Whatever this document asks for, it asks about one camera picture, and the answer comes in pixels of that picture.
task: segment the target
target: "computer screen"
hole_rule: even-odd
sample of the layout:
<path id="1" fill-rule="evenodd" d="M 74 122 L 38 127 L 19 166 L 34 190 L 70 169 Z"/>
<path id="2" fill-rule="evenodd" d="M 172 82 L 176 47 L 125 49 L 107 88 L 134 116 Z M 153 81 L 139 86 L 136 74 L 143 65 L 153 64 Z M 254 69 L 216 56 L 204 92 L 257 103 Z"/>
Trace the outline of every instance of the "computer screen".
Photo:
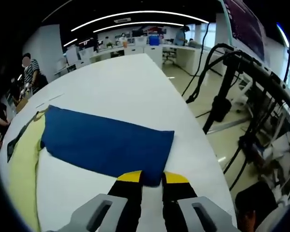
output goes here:
<path id="1" fill-rule="evenodd" d="M 250 48 L 264 61 L 265 35 L 261 22 L 241 0 L 223 0 L 229 16 L 232 36 Z"/>

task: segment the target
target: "blue cloth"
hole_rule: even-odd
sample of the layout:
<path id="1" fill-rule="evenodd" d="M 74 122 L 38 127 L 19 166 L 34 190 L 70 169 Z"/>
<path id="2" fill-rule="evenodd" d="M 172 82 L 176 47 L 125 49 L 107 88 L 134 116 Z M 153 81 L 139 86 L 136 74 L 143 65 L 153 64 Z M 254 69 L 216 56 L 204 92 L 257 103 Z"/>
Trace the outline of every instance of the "blue cloth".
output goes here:
<path id="1" fill-rule="evenodd" d="M 175 45 L 180 45 L 180 46 L 184 46 L 185 45 L 185 42 L 180 40 L 180 39 L 183 39 L 185 40 L 186 38 L 186 35 L 185 33 L 183 32 L 183 30 L 178 30 L 178 32 L 176 33 L 176 36 L 175 36 L 175 39 L 174 39 L 174 44 Z"/>
<path id="2" fill-rule="evenodd" d="M 142 170 L 143 183 L 157 186 L 173 137 L 174 131 L 49 106 L 41 147 L 60 160 L 113 177 Z"/>

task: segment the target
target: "office desk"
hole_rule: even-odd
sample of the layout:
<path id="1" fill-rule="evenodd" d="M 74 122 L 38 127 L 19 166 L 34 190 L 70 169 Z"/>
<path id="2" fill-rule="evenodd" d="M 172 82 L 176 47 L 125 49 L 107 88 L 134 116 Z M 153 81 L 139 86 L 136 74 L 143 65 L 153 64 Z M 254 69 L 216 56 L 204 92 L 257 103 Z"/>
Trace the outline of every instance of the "office desk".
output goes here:
<path id="1" fill-rule="evenodd" d="M 54 73 L 54 75 L 55 75 L 55 76 L 56 76 L 56 75 L 58 75 L 58 76 L 62 76 L 62 73 L 63 73 L 63 72 L 64 72 L 63 75 L 65 75 L 65 74 L 67 74 L 67 73 L 70 72 L 69 68 L 71 68 L 71 67 L 73 67 L 73 66 L 75 66 L 75 64 L 68 65 L 68 66 L 66 66 L 66 67 L 64 67 L 64 68 L 62 68 L 62 69 L 60 69 L 60 70 L 57 71 L 56 73 Z"/>
<path id="2" fill-rule="evenodd" d="M 56 94 L 63 95 L 48 101 Z M 12 120 L 3 141 L 0 174 L 5 185 L 9 181 L 8 142 L 16 137 L 37 110 L 45 109 L 48 104 L 157 130 L 174 130 L 165 170 L 185 176 L 198 196 L 206 196 L 215 202 L 232 216 L 236 225 L 229 188 L 209 141 L 180 94 L 146 54 L 87 65 L 33 95 Z M 42 150 L 37 171 L 41 230 L 58 230 L 66 225 L 74 210 L 97 194 L 107 193 L 115 180 L 65 163 Z M 166 231 L 161 198 L 161 186 L 143 188 L 138 232 Z"/>
<path id="3" fill-rule="evenodd" d="M 144 46 L 135 46 L 134 44 L 128 44 L 128 48 L 124 48 L 122 46 L 116 46 L 113 48 L 106 48 L 100 50 L 98 53 L 94 53 L 92 57 L 89 58 L 90 61 L 85 61 L 86 63 L 95 63 L 101 60 L 109 59 L 111 58 L 112 52 L 118 52 L 118 51 L 124 51 L 125 55 L 131 55 L 131 54 L 139 54 L 139 53 L 147 53 L 152 60 L 158 65 L 159 68 L 162 69 L 162 49 L 163 48 L 174 48 L 176 49 L 176 64 L 181 67 L 183 70 L 188 72 L 190 75 L 194 75 L 198 69 L 199 65 L 199 59 L 201 55 L 201 49 L 200 48 L 193 48 L 188 46 L 178 46 L 174 44 L 160 44 L 158 46 L 150 46 L 150 45 L 144 45 Z M 197 73 L 197 75 L 200 75 L 202 70 L 204 69 L 205 62 L 207 59 L 209 51 L 204 50 L 200 65 L 200 70 Z M 210 61 L 213 62 L 214 60 L 221 57 L 222 54 L 218 52 L 214 52 L 212 55 Z M 219 64 L 215 65 L 213 69 L 218 72 L 221 75 L 224 75 L 226 67 L 220 62 Z"/>
<path id="4" fill-rule="evenodd" d="M 164 48 L 176 49 L 176 64 L 179 67 L 181 67 L 183 70 L 188 72 L 190 75 L 194 75 L 196 73 L 199 66 L 201 48 L 178 46 L 174 44 L 162 44 L 161 46 Z M 208 50 L 203 50 L 200 69 L 197 75 L 200 75 L 201 72 L 203 71 L 208 53 L 209 53 Z M 210 59 L 210 62 L 213 62 L 214 60 L 218 59 L 221 56 L 222 54 L 214 52 L 214 54 L 212 55 Z M 217 71 L 218 73 L 220 73 L 221 75 L 224 75 L 225 73 L 225 68 L 222 62 L 215 65 L 213 69 Z"/>

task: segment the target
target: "striped shirt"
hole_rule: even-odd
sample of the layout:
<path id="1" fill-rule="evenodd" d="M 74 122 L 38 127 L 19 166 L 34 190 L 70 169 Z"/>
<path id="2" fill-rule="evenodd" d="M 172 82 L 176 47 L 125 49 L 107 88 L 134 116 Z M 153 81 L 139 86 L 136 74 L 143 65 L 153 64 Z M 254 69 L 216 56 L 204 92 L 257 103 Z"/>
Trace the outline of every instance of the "striped shirt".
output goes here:
<path id="1" fill-rule="evenodd" d="M 24 74 L 25 74 L 25 84 L 32 83 L 32 79 L 33 79 L 33 73 L 34 71 L 38 71 L 40 74 L 40 68 L 39 68 L 39 64 L 35 59 L 31 60 L 30 65 L 25 68 Z M 37 87 L 32 86 L 32 92 L 35 93 L 37 92 L 39 89 Z"/>

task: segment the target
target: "ceiling light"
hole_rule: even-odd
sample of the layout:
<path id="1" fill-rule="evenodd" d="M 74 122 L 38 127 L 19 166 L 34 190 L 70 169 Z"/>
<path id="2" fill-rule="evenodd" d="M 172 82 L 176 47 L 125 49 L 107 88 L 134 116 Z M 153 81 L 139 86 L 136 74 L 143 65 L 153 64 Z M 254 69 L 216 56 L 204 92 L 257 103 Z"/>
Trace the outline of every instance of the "ceiling light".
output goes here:
<path id="1" fill-rule="evenodd" d="M 80 43 L 78 43 L 78 44 L 84 44 L 84 43 L 86 43 L 86 42 L 88 42 L 88 41 L 90 41 L 90 39 L 89 39 L 89 40 L 82 41 L 82 42 L 80 42 Z"/>
<path id="2" fill-rule="evenodd" d="M 72 40 L 72 41 L 70 41 L 70 42 L 66 43 L 66 44 L 64 45 L 64 47 L 65 47 L 65 46 L 67 46 L 67 45 L 69 45 L 69 44 L 72 44 L 72 43 L 73 43 L 73 42 L 75 42 L 75 41 L 77 41 L 77 39 L 75 39 L 75 40 Z"/>
<path id="3" fill-rule="evenodd" d="M 175 26 L 181 26 L 181 27 L 184 25 L 184 24 L 179 24 L 179 23 L 165 23 L 165 22 L 134 22 L 134 23 L 123 23 L 123 24 L 119 24 L 119 25 L 114 25 L 114 26 L 94 30 L 93 33 L 101 31 L 101 30 L 110 29 L 110 28 L 116 28 L 116 27 L 120 27 L 120 26 L 134 25 L 134 24 L 167 24 L 167 25 L 175 25 Z"/>
<path id="4" fill-rule="evenodd" d="M 282 35 L 282 38 L 284 38 L 284 41 L 285 41 L 285 44 L 286 44 L 287 48 L 289 48 L 289 42 L 288 42 L 288 40 L 287 40 L 287 37 L 286 37 L 284 31 L 281 29 L 281 27 L 280 27 L 279 24 L 277 24 L 277 27 L 278 27 L 278 29 L 279 29 L 281 35 Z"/>
<path id="5" fill-rule="evenodd" d="M 68 4 L 70 1 L 73 0 L 69 0 L 66 3 L 62 4 L 61 6 L 59 6 L 57 9 L 55 9 L 52 13 L 50 13 L 45 19 L 42 20 L 42 22 L 44 22 L 46 19 L 48 19 L 53 13 L 55 13 L 57 10 L 59 10 L 61 7 L 65 6 L 66 4 Z"/>
<path id="6" fill-rule="evenodd" d="M 118 13 L 118 14 L 111 14 L 111 15 L 108 15 L 108 16 L 104 16 L 104 17 L 101 17 L 101 18 L 97 18 L 97 19 L 91 20 L 91 21 L 89 21 L 87 23 L 84 23 L 84 24 L 82 24 L 82 25 L 80 25 L 80 26 L 78 26 L 76 28 L 73 28 L 71 31 L 75 31 L 75 30 L 77 30 L 77 29 L 79 29 L 79 28 L 81 28 L 83 26 L 86 26 L 86 25 L 88 25 L 90 23 L 97 22 L 97 21 L 102 20 L 102 19 L 115 17 L 115 16 L 120 16 L 120 15 L 138 14 L 138 13 L 160 13 L 160 14 L 168 14 L 168 15 L 177 15 L 177 16 L 192 18 L 192 19 L 204 22 L 204 23 L 209 23 L 208 21 L 205 21 L 205 20 L 197 18 L 197 17 L 193 17 L 193 16 L 186 15 L 186 14 L 175 13 L 175 12 L 168 12 L 168 11 L 130 11 L 130 12 L 123 12 L 123 13 Z"/>

